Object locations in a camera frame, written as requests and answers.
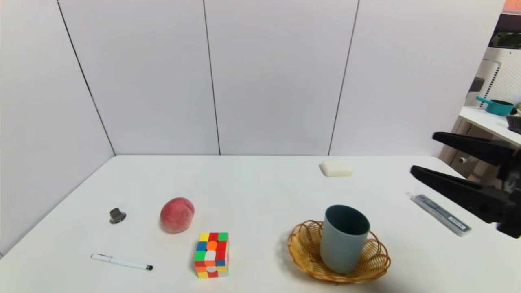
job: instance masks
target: soap bar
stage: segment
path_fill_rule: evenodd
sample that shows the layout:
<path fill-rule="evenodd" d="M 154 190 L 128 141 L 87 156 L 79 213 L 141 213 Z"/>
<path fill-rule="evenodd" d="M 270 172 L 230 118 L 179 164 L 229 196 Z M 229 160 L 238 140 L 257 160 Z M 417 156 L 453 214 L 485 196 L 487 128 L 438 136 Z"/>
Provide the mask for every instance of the soap bar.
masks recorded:
<path fill-rule="evenodd" d="M 320 164 L 327 177 L 351 176 L 353 168 L 347 160 L 327 160 Z"/>

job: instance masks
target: teal pot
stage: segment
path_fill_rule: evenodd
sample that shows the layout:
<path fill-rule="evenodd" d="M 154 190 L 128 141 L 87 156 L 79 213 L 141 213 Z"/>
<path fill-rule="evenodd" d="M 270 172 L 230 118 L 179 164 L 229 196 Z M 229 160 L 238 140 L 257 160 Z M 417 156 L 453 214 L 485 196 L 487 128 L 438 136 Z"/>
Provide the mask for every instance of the teal pot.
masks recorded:
<path fill-rule="evenodd" d="M 483 99 L 480 96 L 477 96 L 476 100 L 487 103 L 488 105 L 487 105 L 486 111 L 488 113 L 496 114 L 499 116 L 509 115 L 510 112 L 512 111 L 512 109 L 514 108 L 514 104 L 505 102 L 505 101 L 487 100 L 487 99 Z"/>

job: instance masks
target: colorful puzzle cube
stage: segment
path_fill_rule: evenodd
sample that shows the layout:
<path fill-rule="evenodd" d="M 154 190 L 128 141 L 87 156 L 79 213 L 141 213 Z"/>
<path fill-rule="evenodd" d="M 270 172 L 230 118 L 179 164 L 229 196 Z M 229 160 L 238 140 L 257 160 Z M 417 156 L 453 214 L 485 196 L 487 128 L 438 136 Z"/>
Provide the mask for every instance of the colorful puzzle cube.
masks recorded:
<path fill-rule="evenodd" d="M 194 256 L 199 278 L 228 276 L 228 233 L 201 233 Z"/>

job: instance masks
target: woven basket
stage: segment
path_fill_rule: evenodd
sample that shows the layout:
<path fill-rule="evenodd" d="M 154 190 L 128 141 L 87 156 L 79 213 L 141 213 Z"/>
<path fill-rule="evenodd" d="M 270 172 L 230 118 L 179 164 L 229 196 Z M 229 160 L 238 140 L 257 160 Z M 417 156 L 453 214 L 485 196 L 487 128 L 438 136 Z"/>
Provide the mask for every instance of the woven basket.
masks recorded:
<path fill-rule="evenodd" d="M 373 232 L 365 242 L 364 250 L 356 269 L 348 274 L 338 274 L 330 270 L 320 257 L 322 223 L 305 221 L 298 224 L 288 237 L 288 249 L 295 264 L 313 277 L 332 283 L 364 283 L 376 280 L 387 273 L 391 265 L 387 248 Z"/>

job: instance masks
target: cup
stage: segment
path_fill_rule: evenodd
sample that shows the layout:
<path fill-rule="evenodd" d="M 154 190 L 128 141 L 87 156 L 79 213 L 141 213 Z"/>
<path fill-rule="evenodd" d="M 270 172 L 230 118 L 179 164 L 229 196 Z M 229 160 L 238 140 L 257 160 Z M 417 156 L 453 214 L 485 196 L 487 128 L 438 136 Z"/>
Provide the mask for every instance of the cup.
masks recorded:
<path fill-rule="evenodd" d="M 326 210 L 320 256 L 328 268 L 347 274 L 356 268 L 369 233 L 369 221 L 361 212 L 346 205 Z"/>

